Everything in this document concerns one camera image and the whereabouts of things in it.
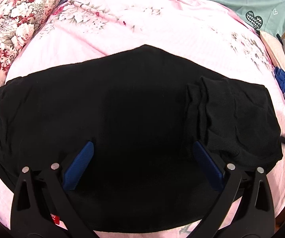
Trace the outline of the black jogger pants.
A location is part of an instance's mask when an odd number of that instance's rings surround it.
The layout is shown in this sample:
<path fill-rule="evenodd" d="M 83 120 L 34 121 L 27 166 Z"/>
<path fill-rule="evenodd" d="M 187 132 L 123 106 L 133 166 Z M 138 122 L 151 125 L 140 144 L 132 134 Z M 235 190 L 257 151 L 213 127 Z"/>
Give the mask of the black jogger pants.
<path fill-rule="evenodd" d="M 23 167 L 64 174 L 93 157 L 65 192 L 96 231 L 149 233 L 200 220 L 218 193 L 195 151 L 271 171 L 282 159 L 269 91 L 151 46 L 49 68 L 0 88 L 0 179 Z"/>

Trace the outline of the cream quilted pillow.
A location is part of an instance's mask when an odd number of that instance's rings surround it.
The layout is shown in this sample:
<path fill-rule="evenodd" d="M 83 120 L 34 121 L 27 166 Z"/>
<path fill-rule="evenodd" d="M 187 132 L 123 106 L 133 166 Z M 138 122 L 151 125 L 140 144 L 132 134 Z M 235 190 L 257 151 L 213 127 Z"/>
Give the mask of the cream quilted pillow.
<path fill-rule="evenodd" d="M 285 53 L 280 41 L 265 31 L 260 31 L 260 38 L 273 65 L 285 71 Z"/>

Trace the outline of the pink floral bed sheet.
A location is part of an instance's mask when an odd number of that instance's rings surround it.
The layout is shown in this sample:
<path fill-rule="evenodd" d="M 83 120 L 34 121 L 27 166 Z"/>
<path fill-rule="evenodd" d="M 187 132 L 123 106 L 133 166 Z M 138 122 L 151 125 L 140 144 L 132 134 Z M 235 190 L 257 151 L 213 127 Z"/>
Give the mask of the pink floral bed sheet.
<path fill-rule="evenodd" d="M 206 0 L 0 0 L 7 237 L 285 237 L 285 72 Z"/>

